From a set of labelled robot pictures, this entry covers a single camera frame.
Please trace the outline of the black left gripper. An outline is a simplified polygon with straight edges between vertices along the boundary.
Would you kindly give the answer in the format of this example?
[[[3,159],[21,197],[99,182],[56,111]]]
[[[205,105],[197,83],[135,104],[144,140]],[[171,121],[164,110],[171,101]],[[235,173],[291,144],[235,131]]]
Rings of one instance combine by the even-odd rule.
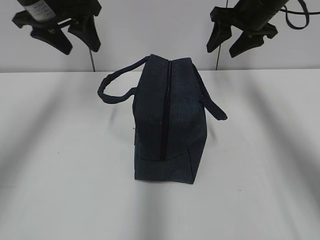
[[[65,55],[69,55],[73,46],[66,37],[64,24],[57,24],[66,19],[71,19],[68,32],[83,43],[93,52],[98,52],[101,47],[94,16],[98,16],[102,9],[97,0],[19,0],[24,8],[12,18],[18,27],[33,26],[30,36],[40,40]]]

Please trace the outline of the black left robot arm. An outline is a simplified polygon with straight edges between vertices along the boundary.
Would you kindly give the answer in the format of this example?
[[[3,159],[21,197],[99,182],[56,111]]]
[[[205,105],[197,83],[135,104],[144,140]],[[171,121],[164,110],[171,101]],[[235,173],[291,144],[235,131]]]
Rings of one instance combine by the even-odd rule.
[[[94,17],[102,6],[97,0],[19,0],[23,11],[14,15],[12,22],[18,27],[31,26],[30,36],[45,42],[65,55],[73,46],[62,28],[78,37],[93,52],[101,46]]]

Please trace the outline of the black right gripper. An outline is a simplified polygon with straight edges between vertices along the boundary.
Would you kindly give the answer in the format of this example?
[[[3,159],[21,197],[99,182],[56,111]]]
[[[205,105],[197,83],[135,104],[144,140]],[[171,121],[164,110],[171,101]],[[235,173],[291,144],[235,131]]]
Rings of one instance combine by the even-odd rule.
[[[264,36],[272,39],[278,34],[277,28],[269,21],[275,15],[274,10],[263,6],[235,6],[233,8],[214,7],[210,13],[213,22],[212,33],[206,44],[208,53],[212,53],[232,36],[231,27],[242,30],[242,34],[230,47],[232,58],[264,44]]]

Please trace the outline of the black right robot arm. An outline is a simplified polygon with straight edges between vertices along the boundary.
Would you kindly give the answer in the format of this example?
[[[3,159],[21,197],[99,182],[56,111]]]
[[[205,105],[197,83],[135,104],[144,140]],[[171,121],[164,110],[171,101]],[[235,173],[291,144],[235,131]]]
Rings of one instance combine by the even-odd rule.
[[[264,44],[264,37],[272,39],[278,34],[277,28],[269,21],[287,3],[286,0],[240,0],[232,7],[214,7],[210,19],[214,23],[206,45],[208,53],[232,37],[231,27],[242,31],[230,47],[232,58]]]

